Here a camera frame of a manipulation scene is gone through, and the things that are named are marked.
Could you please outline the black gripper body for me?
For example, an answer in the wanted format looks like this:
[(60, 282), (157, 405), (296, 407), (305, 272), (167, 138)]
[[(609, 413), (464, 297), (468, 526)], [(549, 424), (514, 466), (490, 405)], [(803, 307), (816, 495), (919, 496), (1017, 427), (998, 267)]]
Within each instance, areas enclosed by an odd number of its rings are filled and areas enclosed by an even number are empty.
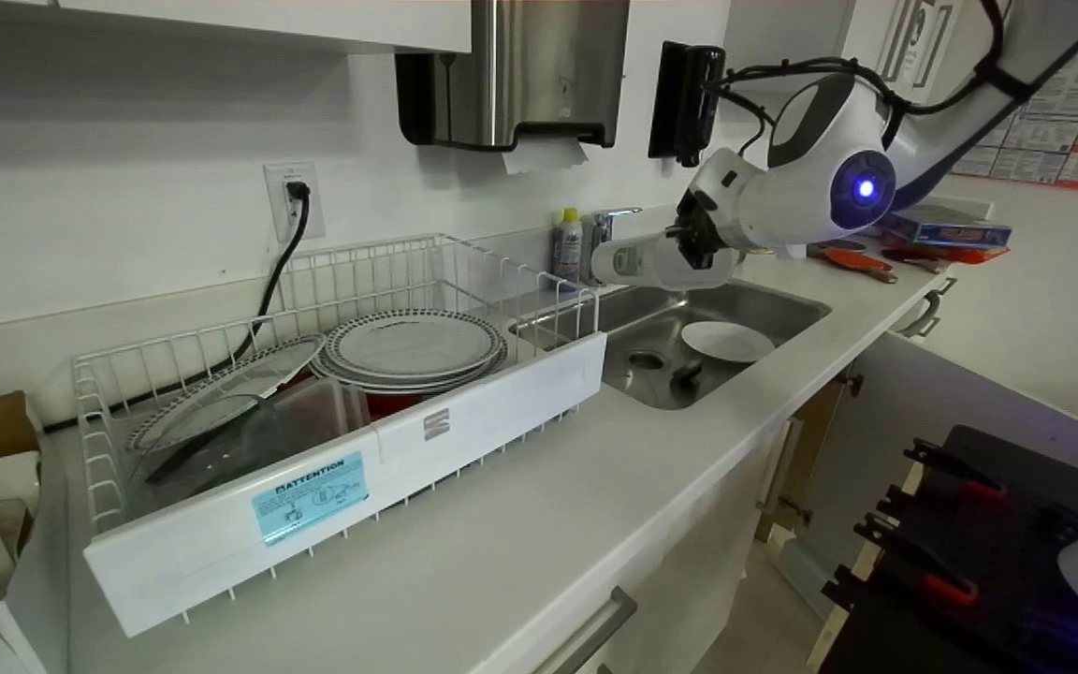
[(706, 270), (710, 259), (726, 248), (718, 237), (718, 203), (706, 189), (684, 189), (665, 237), (679, 244), (682, 259), (692, 270)]

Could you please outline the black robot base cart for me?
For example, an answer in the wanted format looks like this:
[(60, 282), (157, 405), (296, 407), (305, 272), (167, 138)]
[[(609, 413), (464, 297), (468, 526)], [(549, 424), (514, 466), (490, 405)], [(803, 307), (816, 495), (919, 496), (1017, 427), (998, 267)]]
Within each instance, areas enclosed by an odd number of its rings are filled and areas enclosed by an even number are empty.
[(1078, 596), (1054, 565), (1078, 539), (1078, 466), (964, 424), (903, 456), (919, 484), (852, 524), (871, 568), (822, 585), (843, 624), (820, 674), (1078, 674)]

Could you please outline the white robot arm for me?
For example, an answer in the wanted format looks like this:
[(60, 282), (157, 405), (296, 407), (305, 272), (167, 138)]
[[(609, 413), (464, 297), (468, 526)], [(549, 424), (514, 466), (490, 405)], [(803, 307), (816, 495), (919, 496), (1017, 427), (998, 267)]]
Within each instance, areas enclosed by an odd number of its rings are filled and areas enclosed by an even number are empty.
[(844, 241), (919, 203), (995, 124), (1078, 55), (1078, 0), (858, 0), (837, 55), (743, 63), (791, 80), (757, 161), (710, 154), (665, 237), (706, 270), (723, 248)]

